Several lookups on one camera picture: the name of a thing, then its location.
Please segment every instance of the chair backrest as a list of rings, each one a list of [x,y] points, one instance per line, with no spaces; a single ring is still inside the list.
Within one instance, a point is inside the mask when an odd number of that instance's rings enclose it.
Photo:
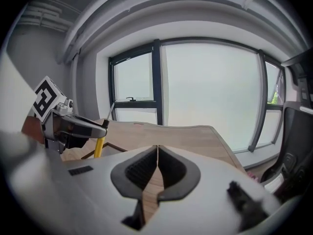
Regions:
[[[300,110],[299,102],[284,105],[284,133],[276,163],[261,178],[264,182],[282,173],[284,183],[275,195],[283,202],[302,194],[313,172],[313,115]]]

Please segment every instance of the frosted glass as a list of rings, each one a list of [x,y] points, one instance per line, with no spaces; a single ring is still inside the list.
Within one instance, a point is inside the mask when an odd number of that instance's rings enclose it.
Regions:
[[[258,141],[258,145],[272,142],[279,123],[280,111],[266,111],[263,129]]]
[[[128,101],[153,100],[151,54],[144,54],[115,65],[115,98]]]
[[[211,125],[232,150],[247,149],[260,104],[256,54],[215,44],[179,44],[166,46],[166,62],[165,124]]]
[[[116,109],[117,121],[157,124],[155,109]]]
[[[276,88],[279,69],[267,62],[265,62],[268,73],[268,102],[272,102]]]

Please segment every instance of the white wall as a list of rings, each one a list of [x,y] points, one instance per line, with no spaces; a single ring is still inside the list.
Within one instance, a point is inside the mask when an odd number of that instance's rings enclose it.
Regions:
[[[31,25],[17,26],[7,46],[16,69],[32,89],[47,75],[68,97],[70,95],[70,67],[56,63],[58,48],[64,33]]]
[[[82,87],[77,93],[79,114],[92,120],[100,119],[96,94],[96,58],[96,53],[79,57],[81,67],[77,69],[77,87]]]
[[[108,58],[97,55],[95,83],[99,118],[106,118],[111,108],[108,87],[108,61]]]
[[[85,106],[84,106],[84,59],[79,57],[77,64],[77,73],[76,73],[76,96],[77,96],[77,106],[80,116],[85,117]]]
[[[21,131],[36,94],[14,67],[6,51],[0,56],[0,130]]]

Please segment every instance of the pipe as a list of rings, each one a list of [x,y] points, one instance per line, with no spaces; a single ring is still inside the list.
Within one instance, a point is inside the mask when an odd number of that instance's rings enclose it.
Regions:
[[[30,2],[30,4],[35,6],[35,7],[40,7],[40,8],[52,10],[54,12],[58,12],[59,14],[62,14],[62,9],[55,7],[53,5],[50,5],[50,4],[44,3],[44,2],[32,1],[32,2]]]
[[[18,24],[28,24],[32,23],[31,25],[38,25],[38,26],[45,26],[49,28],[53,28],[56,30],[61,30],[62,32],[66,32],[68,30],[67,26],[64,26],[62,24],[55,24],[48,20],[41,20],[39,18],[29,18],[29,17],[21,17]]]
[[[76,78],[77,78],[77,64],[79,54],[77,53],[72,60],[71,74],[72,74],[72,99],[73,99],[73,111],[76,115],[79,115],[78,104],[77,104],[77,91],[76,91]]]
[[[58,53],[57,63],[60,64],[64,60],[66,51],[76,36],[77,31],[87,21],[87,19],[108,0],[92,0],[92,2],[84,9],[84,11],[76,19],[74,25],[68,30],[65,40]]]
[[[31,6],[29,5],[27,7],[27,10],[30,10],[30,11],[37,11],[37,12],[43,12],[43,13],[46,13],[46,14],[50,14],[52,16],[55,16],[55,17],[59,17],[60,14],[58,12],[55,12],[55,11],[52,11],[52,10],[48,10],[48,9],[44,9],[44,8],[39,8],[39,7],[35,7],[35,6]]]
[[[40,17],[40,18],[42,16],[43,18],[55,21],[57,23],[61,23],[61,24],[67,25],[69,27],[73,25],[73,23],[71,23],[70,21],[67,21],[67,20],[59,18],[59,17],[52,16],[50,14],[46,14],[44,12],[37,12],[37,11],[26,10],[23,13],[23,16],[34,16],[34,17]]]
[[[76,9],[75,7],[70,6],[69,4],[67,4],[67,3],[65,3],[65,2],[62,2],[62,1],[60,1],[60,0],[48,0],[48,1],[53,2],[53,3],[56,3],[56,4],[58,4],[58,5],[61,5],[61,6],[65,7],[66,9],[69,9],[69,10],[71,10],[71,11],[73,11],[73,12],[76,12],[77,14],[80,14],[80,13],[81,13],[80,10],[78,10],[78,9]]]

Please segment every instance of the yellow object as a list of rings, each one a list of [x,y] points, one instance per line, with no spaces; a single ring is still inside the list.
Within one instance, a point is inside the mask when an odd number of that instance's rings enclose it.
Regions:
[[[105,139],[105,137],[100,138],[100,139],[97,140],[96,148],[94,150],[94,155],[93,155],[94,158],[100,158],[101,157],[101,152],[102,152],[102,147],[103,147],[103,144],[104,144],[104,139]]]

